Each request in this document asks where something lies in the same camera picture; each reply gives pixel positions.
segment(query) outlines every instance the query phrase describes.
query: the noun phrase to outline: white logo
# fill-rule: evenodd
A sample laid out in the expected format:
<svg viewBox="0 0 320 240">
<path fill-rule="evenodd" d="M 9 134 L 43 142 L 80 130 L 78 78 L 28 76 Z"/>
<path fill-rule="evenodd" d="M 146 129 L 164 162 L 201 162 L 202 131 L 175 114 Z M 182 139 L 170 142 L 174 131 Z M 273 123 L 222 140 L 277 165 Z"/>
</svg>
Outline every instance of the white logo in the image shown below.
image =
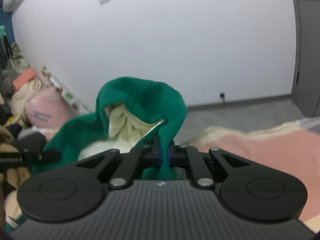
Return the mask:
<svg viewBox="0 0 320 240">
<path fill-rule="evenodd" d="M 163 182 L 163 181 L 161 181 L 160 183 L 157 183 L 157 185 L 160 186 L 160 187 L 162 187 L 162 186 L 166 185 L 166 183 Z"/>
</svg>

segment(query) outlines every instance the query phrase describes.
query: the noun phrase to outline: green cloth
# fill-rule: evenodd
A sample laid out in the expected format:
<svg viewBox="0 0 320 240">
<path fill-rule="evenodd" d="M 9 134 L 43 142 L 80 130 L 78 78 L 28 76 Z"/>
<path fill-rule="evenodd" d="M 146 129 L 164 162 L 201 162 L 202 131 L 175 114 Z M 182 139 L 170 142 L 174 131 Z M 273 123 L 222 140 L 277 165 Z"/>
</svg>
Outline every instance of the green cloth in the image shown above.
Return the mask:
<svg viewBox="0 0 320 240">
<path fill-rule="evenodd" d="M 142 138 L 138 144 L 152 144 L 161 139 L 163 164 L 160 169 L 144 170 L 143 179 L 176 179 L 167 162 L 167 147 L 179 131 L 187 114 L 181 95 L 169 85 L 150 80 L 121 77 L 107 82 L 100 90 L 96 112 L 81 115 L 66 122 L 46 145 L 44 150 L 56 149 L 62 153 L 59 163 L 34 166 L 32 174 L 47 171 L 78 160 L 80 151 L 94 141 L 108 138 L 109 120 L 104 108 L 122 102 L 127 110 L 146 123 L 163 122 Z"/>
</svg>

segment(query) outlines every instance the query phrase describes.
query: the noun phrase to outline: pink pillow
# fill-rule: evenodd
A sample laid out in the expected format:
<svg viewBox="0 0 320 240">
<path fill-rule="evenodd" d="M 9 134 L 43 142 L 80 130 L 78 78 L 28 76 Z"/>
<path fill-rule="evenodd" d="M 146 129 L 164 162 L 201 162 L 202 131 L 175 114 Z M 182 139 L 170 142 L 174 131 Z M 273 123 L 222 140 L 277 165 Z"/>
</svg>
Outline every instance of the pink pillow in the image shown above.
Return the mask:
<svg viewBox="0 0 320 240">
<path fill-rule="evenodd" d="M 70 108 L 55 88 L 37 92 L 24 107 L 32 125 L 50 129 L 59 129 L 75 116 Z"/>
</svg>

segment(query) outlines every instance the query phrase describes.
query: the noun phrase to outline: orange object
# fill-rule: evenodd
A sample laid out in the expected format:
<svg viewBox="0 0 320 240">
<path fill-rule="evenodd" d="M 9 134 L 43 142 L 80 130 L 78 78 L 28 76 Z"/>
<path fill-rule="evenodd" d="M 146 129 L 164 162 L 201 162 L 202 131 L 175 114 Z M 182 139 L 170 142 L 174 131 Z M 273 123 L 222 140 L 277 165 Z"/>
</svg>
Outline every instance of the orange object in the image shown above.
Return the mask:
<svg viewBox="0 0 320 240">
<path fill-rule="evenodd" d="M 32 68 L 29 68 L 12 82 L 15 90 L 18 91 L 23 84 L 29 82 L 35 77 L 36 77 L 35 71 Z"/>
</svg>

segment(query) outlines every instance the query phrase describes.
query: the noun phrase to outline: silver screw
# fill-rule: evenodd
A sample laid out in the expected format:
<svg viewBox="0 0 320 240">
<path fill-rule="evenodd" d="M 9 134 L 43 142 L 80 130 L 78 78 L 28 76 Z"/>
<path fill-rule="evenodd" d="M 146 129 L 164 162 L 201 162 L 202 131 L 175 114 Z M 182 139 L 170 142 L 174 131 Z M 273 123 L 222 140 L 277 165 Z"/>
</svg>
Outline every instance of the silver screw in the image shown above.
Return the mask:
<svg viewBox="0 0 320 240">
<path fill-rule="evenodd" d="M 114 178 L 110 181 L 111 185 L 114 187 L 121 187 L 126 184 L 126 180 L 123 178 Z"/>
<path fill-rule="evenodd" d="M 207 187 L 213 184 L 213 180 L 209 178 L 201 178 L 201 179 L 198 179 L 197 182 L 202 187 Z"/>
</svg>

